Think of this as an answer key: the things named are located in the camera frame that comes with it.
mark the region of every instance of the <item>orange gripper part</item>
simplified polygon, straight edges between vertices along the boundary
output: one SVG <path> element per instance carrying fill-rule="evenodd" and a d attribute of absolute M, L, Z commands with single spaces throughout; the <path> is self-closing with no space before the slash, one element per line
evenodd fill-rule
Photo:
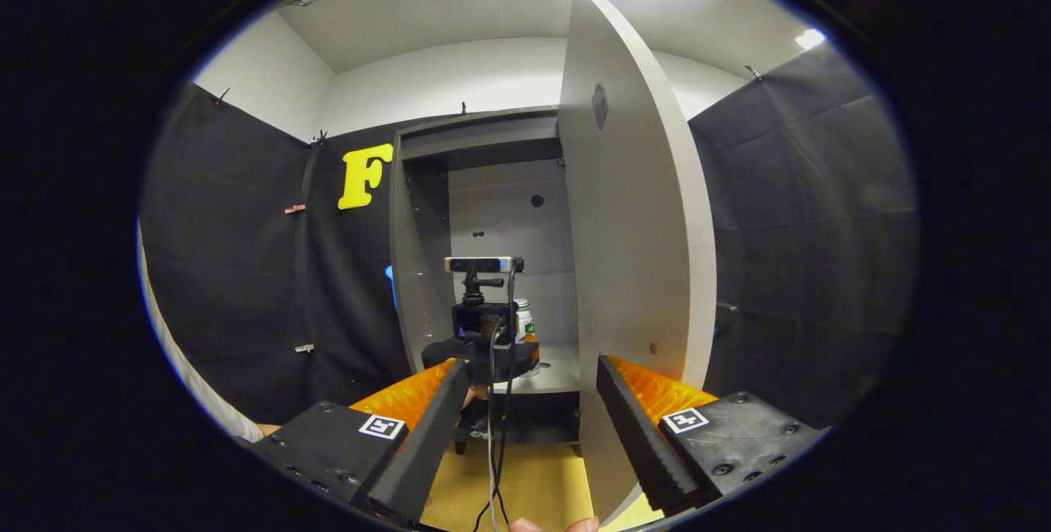
<path fill-rule="evenodd" d="M 657 427 L 664 415 L 719 400 L 718 396 L 654 372 L 650 368 L 643 368 L 638 364 L 632 364 L 613 355 L 607 357 L 623 376 L 635 397 L 639 400 L 639 404 L 642 405 L 642 409 L 646 412 L 646 416 L 650 417 L 654 427 Z"/>
<path fill-rule="evenodd" d="M 447 360 L 437 366 L 431 366 L 379 390 L 378 393 L 366 396 L 350 408 L 363 413 L 401 420 L 409 426 L 409 431 L 413 431 L 454 362 L 456 360 Z"/>

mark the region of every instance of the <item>black cable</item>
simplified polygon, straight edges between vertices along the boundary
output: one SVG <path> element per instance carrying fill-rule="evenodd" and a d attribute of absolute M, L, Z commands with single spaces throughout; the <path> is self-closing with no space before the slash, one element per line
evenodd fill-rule
<path fill-rule="evenodd" d="M 515 292 L 514 278 L 515 278 L 515 264 L 514 264 L 514 259 L 512 259 L 511 272 L 508 275 L 508 325 L 507 325 L 508 332 L 511 334 L 511 349 L 510 349 L 511 355 L 508 368 L 508 391 L 503 396 L 503 414 L 500 416 L 499 421 L 500 459 L 499 463 L 497 464 L 495 456 L 496 452 L 487 452 L 488 454 L 487 457 L 490 461 L 490 465 L 493 467 L 493 470 L 495 471 L 493 475 L 493 495 L 489 497 L 489 500 L 486 502 L 485 507 L 482 507 L 481 511 L 478 512 L 478 516 L 474 518 L 474 529 L 472 530 L 472 532 L 478 532 L 478 525 L 481 524 L 481 516 L 485 515 L 486 510 L 489 509 L 490 504 L 492 504 L 492 502 L 497 498 L 500 500 L 500 513 L 503 515 L 503 523 L 509 527 L 511 526 L 511 523 L 509 521 L 508 518 L 507 509 L 503 506 L 503 494 L 500 493 L 500 476 L 503 474 L 503 456 L 507 451 L 507 443 L 508 443 L 508 426 L 507 426 L 508 407 L 511 406 L 511 389 L 512 389 L 512 382 L 514 382 L 514 371 L 512 370 L 512 367 L 514 366 L 515 344 L 517 341 L 516 337 L 517 333 L 514 332 L 514 330 L 517 329 L 517 315 L 515 314 L 513 306 L 514 292 Z M 511 323 L 512 321 L 515 321 L 514 323 L 515 327 L 512 327 Z M 495 349 L 489 349 L 489 352 L 495 353 Z M 488 409 L 486 414 L 486 418 L 489 421 L 490 424 L 489 427 L 490 432 L 492 432 L 493 397 L 495 396 L 496 392 L 493 386 L 493 381 L 495 380 L 496 380 L 496 373 L 495 370 L 493 370 L 489 375 L 489 385 L 488 385 L 489 400 L 488 400 Z"/>

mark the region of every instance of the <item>cable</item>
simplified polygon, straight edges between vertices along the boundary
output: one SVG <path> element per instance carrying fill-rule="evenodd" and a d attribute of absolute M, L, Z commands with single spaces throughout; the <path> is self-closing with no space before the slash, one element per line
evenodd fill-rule
<path fill-rule="evenodd" d="M 493 339 L 490 341 L 489 345 L 489 408 L 490 411 L 486 415 L 486 445 L 487 453 L 489 457 L 487 461 L 489 463 L 489 517 L 493 520 L 493 532 L 499 532 L 496 528 L 496 509 L 495 502 L 493 500 L 493 495 L 496 494 L 496 483 L 495 473 L 493 472 L 493 381 L 496 380 L 496 337 L 500 334 L 499 328 L 493 329 Z"/>
<path fill-rule="evenodd" d="M 489 462 L 489 500 L 486 503 L 485 507 L 481 508 L 481 511 L 478 512 L 477 517 L 475 517 L 475 519 L 474 519 L 474 529 L 472 530 L 472 532 L 478 532 L 478 525 L 481 524 L 481 516 L 482 516 L 482 514 L 486 513 L 487 509 L 490 510 L 490 516 L 491 516 L 492 521 L 493 521 L 493 531 L 494 532 L 497 531 L 497 528 L 496 528 L 496 511 L 495 511 L 495 504 L 496 504 L 495 499 L 496 498 L 499 498 L 499 500 L 500 500 L 500 513 L 503 515 L 503 523 L 507 524 L 509 527 L 511 526 L 510 521 L 508 519 L 507 509 L 506 509 L 506 507 L 503 505 L 503 494 L 500 493 L 500 477 L 503 474 L 503 456 L 504 456 L 504 453 L 507 451 L 507 443 L 508 443 L 508 427 L 507 427 L 508 407 L 510 407 L 510 405 L 511 405 L 511 389 L 512 389 L 512 382 L 514 382 L 514 371 L 511 368 L 514 366 L 514 356 L 515 356 L 514 355 L 514 350 L 515 350 L 515 344 L 516 344 L 516 340 L 517 340 L 517 337 L 515 336 L 516 333 L 513 332 L 513 330 L 515 329 L 515 327 L 517 327 L 517 323 L 515 323 L 515 327 L 512 327 L 512 323 L 511 323 L 511 321 L 515 321 L 516 320 L 516 315 L 515 315 L 515 312 L 514 312 L 514 306 L 513 306 L 513 303 L 514 303 L 514 292 L 515 292 L 514 278 L 515 278 L 515 265 L 514 265 L 514 260 L 512 259 L 512 262 L 511 262 L 511 272 L 508 275 L 508 324 L 504 327 L 506 330 L 509 333 L 511 333 L 511 335 L 512 335 L 511 336 L 511 348 L 510 348 L 511 355 L 510 355 L 510 361 L 509 361 L 510 367 L 508 368 L 508 390 L 507 390 L 507 393 L 503 396 L 503 414 L 500 416 L 500 423 L 499 423 L 499 429 L 500 429 L 500 461 L 499 461 L 499 465 L 497 466 L 496 465 L 496 456 L 493 453 L 493 433 L 492 433 L 493 398 L 495 397 L 495 392 L 496 392 L 494 390 L 494 386 L 493 386 L 493 382 L 495 382 L 495 380 L 496 380 L 496 353 L 495 353 L 495 347 L 496 347 L 496 334 L 499 333 L 499 328 L 496 328 L 496 329 L 493 329 L 493 337 L 490 341 L 490 348 L 489 348 L 489 375 L 490 375 L 490 377 L 489 377 L 489 385 L 488 385 L 489 401 L 488 401 L 488 410 L 487 410 L 487 414 L 486 414 L 486 434 L 487 434 L 486 437 L 487 437 L 487 448 L 488 448 L 487 457 L 489 458 L 489 461 L 488 461 Z"/>

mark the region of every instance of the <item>ceiling light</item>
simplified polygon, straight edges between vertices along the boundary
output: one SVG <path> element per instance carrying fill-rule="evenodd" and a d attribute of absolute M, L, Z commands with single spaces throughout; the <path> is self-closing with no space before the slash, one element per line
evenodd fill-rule
<path fill-rule="evenodd" d="M 807 29 L 803 32 L 802 36 L 796 38 L 796 43 L 803 46 L 803 49 L 810 49 L 823 41 L 825 41 L 825 35 L 817 29 Z"/>

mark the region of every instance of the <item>yellow letter f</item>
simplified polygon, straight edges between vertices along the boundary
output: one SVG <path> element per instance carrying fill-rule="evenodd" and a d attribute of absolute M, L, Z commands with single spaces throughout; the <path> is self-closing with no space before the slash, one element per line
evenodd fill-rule
<path fill-rule="evenodd" d="M 384 173 L 383 163 L 369 161 L 379 159 L 384 163 L 389 163 L 393 158 L 394 147 L 390 144 L 352 150 L 344 155 L 343 162 L 347 163 L 347 180 L 343 186 L 343 198 L 339 198 L 336 204 L 339 209 L 368 206 L 372 201 L 372 195 L 365 190 L 365 186 L 368 184 L 375 189 Z"/>

